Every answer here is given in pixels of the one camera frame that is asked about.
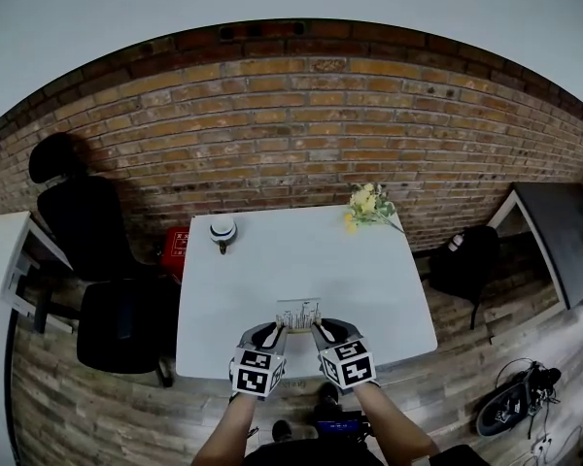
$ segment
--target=brick wall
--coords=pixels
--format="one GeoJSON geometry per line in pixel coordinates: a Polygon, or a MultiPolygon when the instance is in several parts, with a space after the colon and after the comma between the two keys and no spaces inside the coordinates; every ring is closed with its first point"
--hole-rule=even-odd
{"type": "Polygon", "coordinates": [[[136,238],[377,182],[422,250],[488,219],[511,182],[583,183],[577,99],[487,51],[359,22],[205,28],[70,72],[0,118],[0,214],[35,210],[28,156],[57,131],[115,181],[136,238]]]}

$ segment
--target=shoe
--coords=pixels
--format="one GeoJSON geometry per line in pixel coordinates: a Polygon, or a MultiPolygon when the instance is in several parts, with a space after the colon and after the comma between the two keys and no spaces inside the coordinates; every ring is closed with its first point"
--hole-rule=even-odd
{"type": "Polygon", "coordinates": [[[318,405],[337,405],[339,403],[339,390],[337,387],[328,382],[320,386],[318,390],[318,405]]]}
{"type": "Polygon", "coordinates": [[[279,419],[272,426],[272,440],[274,442],[285,442],[292,439],[292,428],[284,419],[279,419]]]}

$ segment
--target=flower bouquet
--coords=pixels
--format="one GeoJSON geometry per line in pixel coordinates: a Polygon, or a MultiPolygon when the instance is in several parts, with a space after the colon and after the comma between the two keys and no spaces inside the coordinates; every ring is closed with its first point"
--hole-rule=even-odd
{"type": "Polygon", "coordinates": [[[345,216],[346,227],[348,231],[355,232],[359,224],[382,223],[403,233],[403,230],[389,219],[393,214],[395,205],[387,199],[387,194],[380,184],[357,184],[350,197],[350,211],[345,216]]]}

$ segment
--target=red box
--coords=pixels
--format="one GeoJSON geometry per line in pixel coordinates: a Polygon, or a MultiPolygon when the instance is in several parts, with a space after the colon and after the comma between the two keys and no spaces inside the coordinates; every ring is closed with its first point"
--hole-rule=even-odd
{"type": "Polygon", "coordinates": [[[177,226],[169,228],[166,232],[161,264],[169,275],[174,275],[179,281],[184,275],[189,230],[188,226],[177,226]]]}

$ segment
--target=forearm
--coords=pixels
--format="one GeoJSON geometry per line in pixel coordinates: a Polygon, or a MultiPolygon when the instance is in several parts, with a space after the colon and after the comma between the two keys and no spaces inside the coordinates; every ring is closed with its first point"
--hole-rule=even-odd
{"type": "Polygon", "coordinates": [[[390,466],[409,466],[419,457],[439,453],[429,435],[408,419],[378,386],[362,383],[355,386],[354,392],[390,466]]]}
{"type": "Polygon", "coordinates": [[[239,466],[244,461],[246,441],[257,398],[240,393],[226,408],[221,422],[198,452],[193,466],[239,466]]]}

